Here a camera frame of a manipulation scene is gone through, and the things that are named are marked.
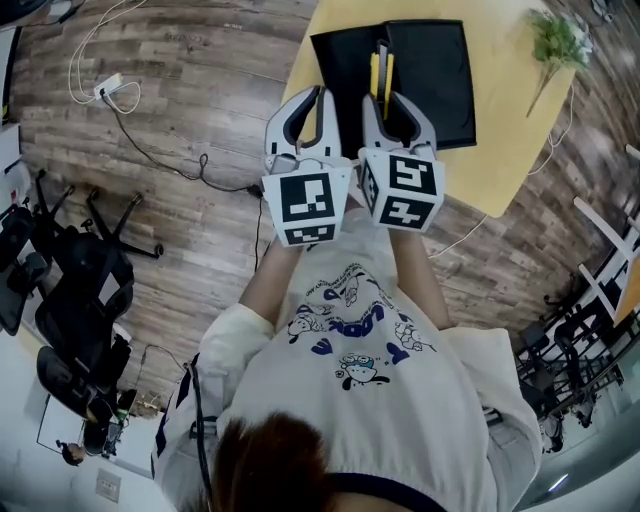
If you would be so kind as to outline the black office chair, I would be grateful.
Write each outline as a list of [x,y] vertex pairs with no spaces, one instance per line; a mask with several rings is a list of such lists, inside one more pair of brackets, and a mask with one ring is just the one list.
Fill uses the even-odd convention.
[[74,193],[69,186],[53,207],[47,205],[41,169],[35,178],[37,203],[12,204],[0,213],[0,331],[17,334],[25,304],[51,270],[56,237],[64,227],[56,214]]
[[97,233],[45,219],[52,233],[48,248],[62,275],[35,313],[36,327],[48,342],[37,355],[38,378],[52,397],[82,418],[94,398],[108,398],[116,390],[131,354],[129,342],[113,333],[133,301],[134,271],[127,255],[158,259],[164,254],[160,243],[149,252],[121,240],[142,194],[134,195],[114,229],[95,207],[98,195],[93,189],[86,200],[92,215],[88,223],[97,226]]

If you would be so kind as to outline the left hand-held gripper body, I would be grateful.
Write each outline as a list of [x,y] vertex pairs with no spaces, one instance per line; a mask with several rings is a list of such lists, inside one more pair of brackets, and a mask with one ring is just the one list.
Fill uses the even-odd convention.
[[335,240],[351,182],[345,158],[274,155],[262,177],[275,233],[285,247]]

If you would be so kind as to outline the person's left forearm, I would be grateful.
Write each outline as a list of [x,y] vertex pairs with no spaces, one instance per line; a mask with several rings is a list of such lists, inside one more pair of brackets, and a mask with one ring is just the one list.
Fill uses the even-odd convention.
[[239,303],[276,327],[300,256],[300,247],[285,247],[279,239],[275,239],[243,291]]

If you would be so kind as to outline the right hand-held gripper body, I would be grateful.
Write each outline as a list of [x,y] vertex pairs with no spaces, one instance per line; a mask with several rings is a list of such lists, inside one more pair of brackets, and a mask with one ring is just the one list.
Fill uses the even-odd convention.
[[444,201],[445,166],[430,146],[415,152],[362,148],[360,188],[373,223],[424,233]]

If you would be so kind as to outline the group of black chairs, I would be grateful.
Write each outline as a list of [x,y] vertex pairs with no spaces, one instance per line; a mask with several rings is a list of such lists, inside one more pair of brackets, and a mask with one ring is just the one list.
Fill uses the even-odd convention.
[[537,416],[545,453],[563,449],[566,415],[583,428],[591,425],[598,376],[609,383],[624,381],[613,361],[627,333],[628,322],[616,326],[599,299],[578,305],[551,333],[540,324],[525,330],[524,349],[517,355],[519,384]]

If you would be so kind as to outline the white table frame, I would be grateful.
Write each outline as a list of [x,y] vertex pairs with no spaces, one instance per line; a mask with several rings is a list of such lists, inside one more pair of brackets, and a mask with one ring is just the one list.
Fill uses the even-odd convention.
[[587,268],[580,264],[579,271],[596,292],[606,312],[617,327],[638,305],[640,305],[640,246],[632,249],[624,239],[585,201],[576,196],[573,198],[574,206],[585,215],[608,238],[614,247],[622,254],[627,262],[627,272],[624,285],[621,288],[620,298],[616,306],[607,298],[600,285]]

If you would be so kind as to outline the person's white printed shirt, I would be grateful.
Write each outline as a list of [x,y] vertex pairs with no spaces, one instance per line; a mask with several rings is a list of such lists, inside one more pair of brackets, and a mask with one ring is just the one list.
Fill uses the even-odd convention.
[[239,301],[214,320],[150,455],[176,512],[512,512],[543,442],[509,335],[436,328],[390,230],[351,202],[276,327]]

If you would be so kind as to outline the white power strip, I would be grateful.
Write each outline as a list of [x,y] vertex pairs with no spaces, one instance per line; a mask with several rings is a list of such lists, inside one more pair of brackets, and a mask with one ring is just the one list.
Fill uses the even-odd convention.
[[123,87],[123,77],[121,73],[116,73],[108,79],[94,87],[94,96],[96,100],[100,100],[103,96],[107,96],[119,88]]

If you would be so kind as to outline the green artificial plant sprig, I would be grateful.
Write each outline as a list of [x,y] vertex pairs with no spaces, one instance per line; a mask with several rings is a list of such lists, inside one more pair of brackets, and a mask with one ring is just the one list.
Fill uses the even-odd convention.
[[532,9],[528,21],[534,31],[532,55],[541,64],[542,71],[526,117],[531,115],[545,88],[561,69],[586,69],[593,52],[589,30],[576,18]]

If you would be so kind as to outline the small yellow utility knife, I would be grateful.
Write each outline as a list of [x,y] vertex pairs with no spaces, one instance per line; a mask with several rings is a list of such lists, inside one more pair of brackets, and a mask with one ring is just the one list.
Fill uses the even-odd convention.
[[389,43],[378,40],[376,50],[370,58],[370,94],[382,109],[384,120],[387,120],[389,114],[394,60]]

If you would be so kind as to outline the person's right forearm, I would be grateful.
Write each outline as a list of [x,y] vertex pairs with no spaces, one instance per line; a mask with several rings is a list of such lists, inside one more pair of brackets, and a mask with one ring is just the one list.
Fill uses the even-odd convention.
[[398,287],[439,330],[453,326],[441,287],[419,233],[390,230]]

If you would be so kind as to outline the black tray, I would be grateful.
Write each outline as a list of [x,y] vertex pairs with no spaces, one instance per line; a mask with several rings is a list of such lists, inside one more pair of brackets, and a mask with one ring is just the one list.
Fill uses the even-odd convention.
[[473,82],[463,23],[394,20],[311,37],[325,86],[334,96],[342,154],[363,146],[362,99],[370,90],[370,58],[380,43],[394,55],[391,88],[431,121],[437,147],[476,144]]

